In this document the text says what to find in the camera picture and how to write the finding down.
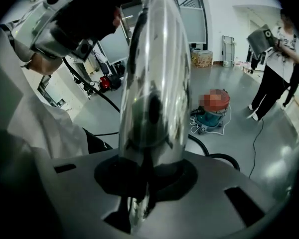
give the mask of white sneaker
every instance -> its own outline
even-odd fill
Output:
[[[258,121],[258,120],[259,120],[257,114],[253,114],[251,117],[252,117],[255,121]]]

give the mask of black cable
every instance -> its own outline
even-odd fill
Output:
[[[193,140],[194,142],[196,142],[201,147],[201,149],[203,150],[206,157],[209,156],[208,149],[206,148],[206,146],[200,140],[193,137],[191,134],[188,135],[188,138]]]
[[[250,178],[251,174],[253,173],[254,168],[255,168],[255,165],[256,165],[256,149],[255,149],[255,142],[256,142],[258,136],[260,135],[261,131],[264,129],[264,123],[265,123],[265,122],[264,122],[263,118],[261,118],[261,120],[263,121],[263,125],[262,125],[261,130],[259,131],[258,135],[256,136],[256,138],[255,138],[255,140],[254,140],[254,143],[253,143],[254,153],[255,153],[255,155],[254,155],[254,165],[253,165],[253,168],[251,169],[251,172],[250,172],[250,174],[249,174],[249,178]]]
[[[91,91],[93,91],[94,93],[98,94],[100,97],[102,97],[103,99],[105,99],[111,106],[114,107],[115,110],[117,110],[118,112],[120,112],[120,109],[108,98],[106,97],[101,91],[98,91],[96,88],[94,88],[93,86],[91,86],[90,84],[88,84],[78,73],[77,71],[75,71],[70,64],[68,63],[68,61],[65,58],[62,58],[64,64],[67,66],[67,68],[70,70],[71,74],[73,74],[76,78],[78,78],[84,86],[86,86],[88,89],[90,89]]]
[[[103,136],[103,135],[112,135],[112,134],[118,134],[119,132],[115,133],[104,133],[104,134],[94,134],[94,136]]]
[[[230,162],[236,170],[240,171],[238,162],[229,155],[222,154],[222,153],[215,153],[215,154],[210,154],[208,157],[225,159],[228,162]]]

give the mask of white sleeve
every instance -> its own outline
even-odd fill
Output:
[[[279,27],[278,27],[278,26],[275,26],[275,27],[271,30],[271,33],[273,34],[273,36],[274,36],[275,38],[279,38],[279,36],[278,36],[278,29],[279,29]]]
[[[295,50],[296,50],[296,53],[299,55],[299,38],[296,38]]]

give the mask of black pants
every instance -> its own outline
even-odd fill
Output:
[[[97,138],[87,130],[84,129],[84,131],[86,133],[86,138],[88,140],[89,154],[112,149],[106,142]]]
[[[284,107],[286,107],[286,105],[289,104],[291,98],[294,96],[295,92],[297,91],[298,85],[299,82],[290,82],[290,90],[286,98],[286,101],[284,102]]]
[[[289,87],[289,83],[266,65],[263,80],[252,102],[253,109],[258,108],[256,114],[259,119],[270,110],[287,87]]]
[[[258,66],[259,60],[257,60],[256,58],[252,58],[251,59],[251,69],[255,70],[256,67]]]

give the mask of metal base plate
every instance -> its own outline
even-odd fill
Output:
[[[58,183],[62,185],[62,193],[73,198],[71,200],[79,209],[74,213],[74,217],[80,218],[80,212],[88,217],[88,224],[84,223],[83,226],[77,221],[76,225],[87,227],[91,224],[90,229],[97,229],[98,234],[105,238],[129,237],[103,221],[109,213],[117,210],[120,197],[105,193],[93,176],[94,169],[99,163],[117,154],[118,150],[114,149],[88,156],[52,161],[54,167],[64,164],[76,166],[74,169],[58,173],[55,179],[58,178]],[[187,151],[184,152],[184,158],[196,167],[197,183],[180,200],[157,203],[140,229],[133,235],[134,237],[217,238],[244,230],[246,225],[224,192],[229,188],[239,187],[264,214],[267,214],[276,204],[270,195],[263,192],[248,177],[224,162]],[[71,209],[66,211],[68,219]],[[72,221],[71,224],[73,229],[75,222]]]

